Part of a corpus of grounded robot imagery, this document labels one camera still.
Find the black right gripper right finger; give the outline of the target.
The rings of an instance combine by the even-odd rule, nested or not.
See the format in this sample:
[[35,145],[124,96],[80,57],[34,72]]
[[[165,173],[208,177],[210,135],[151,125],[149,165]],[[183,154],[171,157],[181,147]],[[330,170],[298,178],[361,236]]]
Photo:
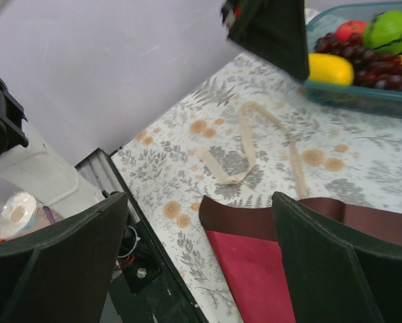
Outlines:
[[297,322],[402,322],[402,246],[281,192],[272,213]]

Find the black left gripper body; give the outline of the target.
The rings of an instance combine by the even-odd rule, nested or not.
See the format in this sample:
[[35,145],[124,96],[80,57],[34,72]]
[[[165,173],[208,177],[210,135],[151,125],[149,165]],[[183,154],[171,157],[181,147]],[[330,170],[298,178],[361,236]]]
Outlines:
[[230,41],[295,80],[308,79],[303,0],[227,0],[220,12]]

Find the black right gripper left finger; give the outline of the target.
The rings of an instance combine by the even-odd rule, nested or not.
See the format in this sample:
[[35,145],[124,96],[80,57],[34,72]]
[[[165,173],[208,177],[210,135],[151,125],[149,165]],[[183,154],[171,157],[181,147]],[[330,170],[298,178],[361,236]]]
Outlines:
[[99,322],[127,216],[119,192],[1,242],[0,322]]

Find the dark red wrapping paper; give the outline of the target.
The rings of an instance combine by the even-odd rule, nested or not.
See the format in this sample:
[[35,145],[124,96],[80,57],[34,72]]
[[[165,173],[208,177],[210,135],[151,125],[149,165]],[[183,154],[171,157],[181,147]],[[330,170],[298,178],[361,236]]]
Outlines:
[[[329,198],[297,202],[362,233],[402,246],[401,213],[348,205]],[[236,208],[204,197],[199,218],[242,319],[297,322],[272,206]]]

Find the cream printed ribbon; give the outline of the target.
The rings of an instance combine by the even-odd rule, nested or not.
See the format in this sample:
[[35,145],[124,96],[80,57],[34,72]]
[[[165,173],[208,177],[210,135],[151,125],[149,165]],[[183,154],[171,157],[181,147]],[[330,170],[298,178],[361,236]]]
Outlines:
[[303,163],[298,152],[296,139],[292,133],[283,125],[282,121],[268,112],[264,106],[257,102],[245,102],[239,111],[239,131],[241,135],[241,142],[243,150],[247,157],[248,168],[244,172],[229,175],[225,169],[217,162],[217,159],[205,149],[196,151],[198,157],[204,162],[205,166],[211,171],[212,175],[216,178],[217,182],[222,185],[237,185],[242,182],[247,175],[252,171],[256,164],[256,153],[254,140],[252,135],[252,127],[249,120],[246,118],[246,112],[257,112],[261,114],[267,121],[272,123],[285,135],[289,141],[289,162],[292,170],[295,191],[300,199],[309,197],[309,189],[303,171]]

